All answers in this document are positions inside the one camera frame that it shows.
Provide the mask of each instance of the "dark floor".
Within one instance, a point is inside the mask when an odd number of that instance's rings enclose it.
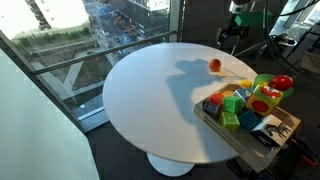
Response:
[[[267,51],[239,57],[258,74],[286,74]],[[302,120],[303,126],[320,125],[320,83],[301,77],[294,78],[294,94],[280,103],[280,107]],[[225,162],[195,165],[187,174],[171,178],[158,173],[149,163],[146,153],[135,148],[113,128],[110,122],[87,133],[100,179],[111,180],[211,180],[238,179]],[[320,179],[319,167],[299,166],[289,179]]]

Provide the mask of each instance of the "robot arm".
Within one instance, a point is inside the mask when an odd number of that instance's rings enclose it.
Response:
[[[232,0],[229,11],[232,14],[240,14],[242,12],[251,12],[256,1],[260,1],[260,0]]]

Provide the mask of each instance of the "tabletop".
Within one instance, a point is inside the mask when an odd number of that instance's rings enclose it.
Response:
[[[211,72],[208,62],[222,62]],[[220,50],[190,43],[163,43],[119,61],[103,87],[107,116],[139,149],[183,163],[213,163],[238,154],[193,113],[196,103],[230,81],[257,74]]]

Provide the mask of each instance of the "yellow toy block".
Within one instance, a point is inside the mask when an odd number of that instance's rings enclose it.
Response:
[[[252,82],[247,79],[244,79],[244,80],[239,81],[239,85],[243,86],[244,88],[251,88]]]

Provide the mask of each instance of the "glass window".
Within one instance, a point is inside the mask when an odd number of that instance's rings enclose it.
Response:
[[[320,3],[317,3],[304,20],[304,23],[314,25],[320,21]]]
[[[44,2],[0,0],[0,29],[33,70],[169,31],[168,0]],[[119,60],[137,49],[167,41],[167,37],[160,38],[38,76],[50,85],[71,113],[84,117],[83,112],[101,108],[100,102],[92,103],[91,99],[101,95],[104,79]]]

